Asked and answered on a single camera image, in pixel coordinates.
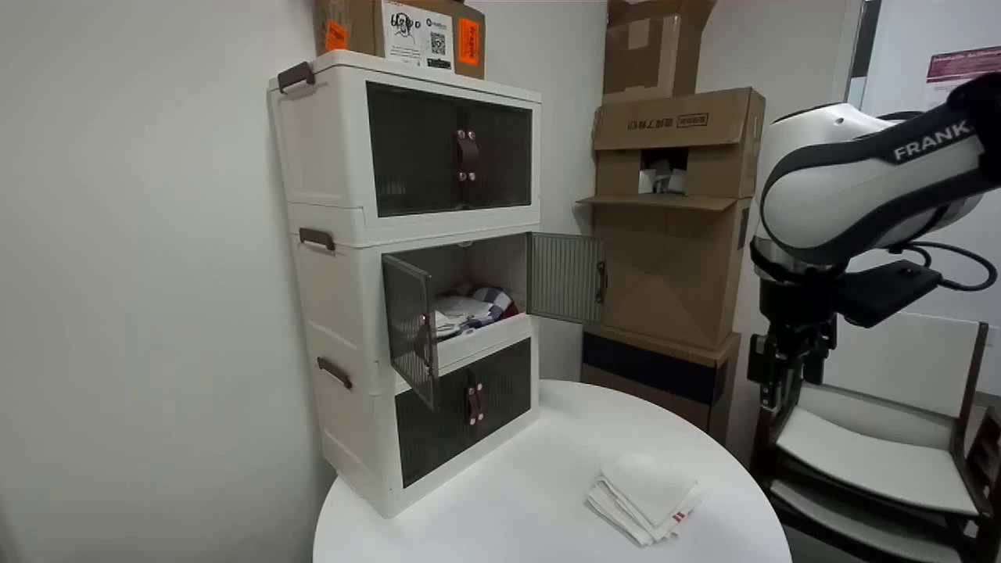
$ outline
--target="label on box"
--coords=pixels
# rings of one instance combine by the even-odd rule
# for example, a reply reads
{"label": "label on box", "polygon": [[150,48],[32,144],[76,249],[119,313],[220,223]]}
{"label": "label on box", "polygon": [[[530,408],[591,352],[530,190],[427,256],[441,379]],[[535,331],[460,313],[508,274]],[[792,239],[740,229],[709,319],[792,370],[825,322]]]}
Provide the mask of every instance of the label on box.
{"label": "label on box", "polygon": [[451,17],[402,4],[381,4],[384,59],[423,68],[454,68]]}
{"label": "label on box", "polygon": [[325,49],[347,49],[351,48],[351,36],[342,21],[325,21],[322,27],[322,48]]}
{"label": "label on box", "polygon": [[476,19],[460,19],[460,54],[458,54],[458,59],[462,64],[462,66],[478,66],[478,59],[481,59],[481,28],[478,28],[478,21]]}
{"label": "label on box", "polygon": [[652,45],[652,19],[631,21],[627,49],[643,49]]}
{"label": "label on box", "polygon": [[1001,73],[1001,48],[936,54],[925,78],[925,106],[941,106],[954,87],[989,73]]}

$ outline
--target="white towel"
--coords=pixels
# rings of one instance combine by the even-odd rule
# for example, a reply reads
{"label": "white towel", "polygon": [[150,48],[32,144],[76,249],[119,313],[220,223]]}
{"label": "white towel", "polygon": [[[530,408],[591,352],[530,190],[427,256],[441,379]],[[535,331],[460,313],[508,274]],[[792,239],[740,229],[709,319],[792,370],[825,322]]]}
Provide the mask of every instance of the white towel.
{"label": "white towel", "polygon": [[639,454],[606,464],[586,505],[648,547],[678,539],[701,505],[701,485],[695,476],[670,470],[670,460]]}

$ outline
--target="white table top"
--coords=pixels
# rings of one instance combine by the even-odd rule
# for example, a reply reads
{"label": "white table top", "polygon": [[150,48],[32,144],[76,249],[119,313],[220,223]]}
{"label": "white table top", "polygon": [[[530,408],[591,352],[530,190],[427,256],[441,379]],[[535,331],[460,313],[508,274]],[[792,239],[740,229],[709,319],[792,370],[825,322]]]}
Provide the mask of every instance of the white table top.
{"label": "white table top", "polygon": [[[586,508],[597,470],[662,451],[705,482],[705,505],[683,539],[634,547]],[[540,416],[394,520],[336,482],[313,542],[313,563],[788,563],[784,533],[739,460],[685,421],[628,394],[540,382]]]}

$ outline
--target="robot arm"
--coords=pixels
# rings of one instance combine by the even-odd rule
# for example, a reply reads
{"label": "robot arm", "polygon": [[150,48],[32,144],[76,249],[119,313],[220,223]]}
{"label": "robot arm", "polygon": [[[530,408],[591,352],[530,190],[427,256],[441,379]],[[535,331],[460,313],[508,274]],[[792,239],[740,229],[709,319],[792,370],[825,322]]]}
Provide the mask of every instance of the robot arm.
{"label": "robot arm", "polygon": [[764,166],[765,239],[750,244],[750,256],[770,331],[750,342],[750,379],[764,409],[779,414],[801,379],[819,382],[836,315],[878,327],[941,286],[957,287],[928,260],[869,274],[848,274],[848,262],[878,249],[916,249],[1001,189],[1001,77],[975,78],[905,121],[848,105],[779,120]]}
{"label": "robot arm", "polygon": [[759,223],[792,260],[825,269],[962,220],[1001,189],[1001,77],[905,121],[848,105],[779,120]]}

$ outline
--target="stacked cardboard box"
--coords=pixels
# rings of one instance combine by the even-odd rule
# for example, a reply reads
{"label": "stacked cardboard box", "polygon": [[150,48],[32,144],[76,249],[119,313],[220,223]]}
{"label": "stacked cardboard box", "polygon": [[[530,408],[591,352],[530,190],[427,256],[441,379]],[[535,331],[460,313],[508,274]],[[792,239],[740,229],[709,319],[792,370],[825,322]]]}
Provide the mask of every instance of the stacked cardboard box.
{"label": "stacked cardboard box", "polygon": [[717,0],[611,0],[603,102],[690,93]]}
{"label": "stacked cardboard box", "polygon": [[[661,21],[665,10],[695,37],[662,54],[674,68],[690,57],[697,64],[705,0],[611,0],[611,21],[643,21],[643,13]],[[582,379],[648,398],[723,443],[764,98],[750,87],[683,93],[690,87],[695,68],[683,82],[674,73],[674,82],[606,91],[593,115],[597,186],[589,205],[606,287],[602,322],[586,337]],[[643,186],[661,171],[670,194]]]}
{"label": "stacked cardboard box", "polygon": [[486,17],[458,0],[319,0],[319,54],[361,49],[423,68],[486,77]]}

